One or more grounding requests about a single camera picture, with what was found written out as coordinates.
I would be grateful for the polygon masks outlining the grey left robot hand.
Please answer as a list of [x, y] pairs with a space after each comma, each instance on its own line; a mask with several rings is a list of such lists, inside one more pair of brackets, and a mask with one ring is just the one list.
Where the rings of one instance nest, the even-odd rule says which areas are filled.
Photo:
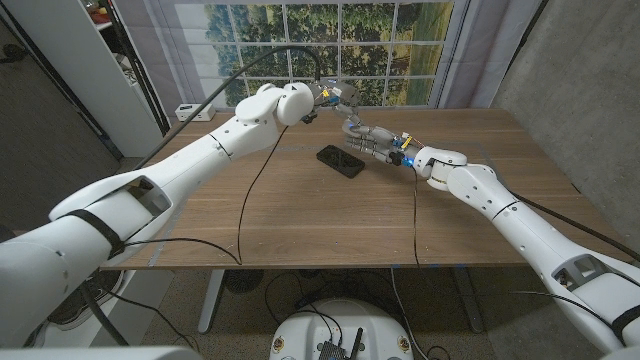
[[358, 114], [360, 92], [348, 83], [321, 79], [308, 84], [314, 98], [313, 110], [331, 108], [344, 119]]

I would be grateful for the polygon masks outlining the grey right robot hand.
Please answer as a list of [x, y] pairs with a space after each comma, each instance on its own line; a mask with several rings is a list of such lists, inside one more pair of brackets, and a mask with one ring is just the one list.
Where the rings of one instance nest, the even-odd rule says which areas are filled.
[[386, 164], [412, 166], [421, 150], [409, 136], [401, 137], [382, 127], [346, 124], [345, 143], [363, 153], [374, 156]]

